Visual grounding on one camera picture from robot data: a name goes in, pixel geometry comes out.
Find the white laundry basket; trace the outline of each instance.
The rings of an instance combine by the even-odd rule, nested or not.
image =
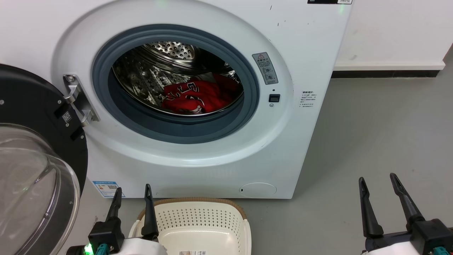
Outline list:
[[[168,255],[251,255],[251,232],[243,209],[215,198],[172,198],[154,202],[159,243]],[[143,210],[129,237],[140,237]]]

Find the metal hinge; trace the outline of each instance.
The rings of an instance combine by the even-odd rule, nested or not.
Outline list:
[[[88,98],[83,92],[82,85],[79,82],[77,75],[65,74],[63,82],[69,95],[65,96],[66,102],[72,105],[76,110],[77,116],[80,119],[83,127],[86,127],[90,121],[99,121],[93,107]]]

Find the washing machine opening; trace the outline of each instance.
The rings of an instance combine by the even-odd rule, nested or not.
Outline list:
[[[183,144],[234,133],[253,116],[260,93],[243,53],[181,25],[146,25],[115,36],[96,56],[92,80],[100,102],[121,124]]]
[[[233,68],[193,45],[159,41],[119,57],[113,73],[136,101],[170,115],[199,117],[232,107],[244,92]]]

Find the brown basket rim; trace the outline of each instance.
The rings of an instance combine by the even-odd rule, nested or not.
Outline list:
[[[181,197],[181,198],[169,198],[169,199],[162,199],[162,200],[157,200],[154,202],[154,207],[158,205],[163,205],[163,204],[169,204],[169,203],[180,203],[180,202],[211,202],[211,203],[221,203],[221,204],[227,204],[231,205],[232,207],[236,208],[236,210],[239,211],[239,213],[242,216],[243,220],[247,219],[246,213],[244,212],[244,209],[242,209],[241,206],[236,204],[235,202],[228,200],[228,199],[221,199],[221,198],[208,198],[208,197]],[[145,215],[145,209],[141,211],[137,219],[140,221],[143,216]]]

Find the black baseboard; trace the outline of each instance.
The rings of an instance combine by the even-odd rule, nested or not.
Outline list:
[[[439,70],[333,71],[331,78],[434,78]]]

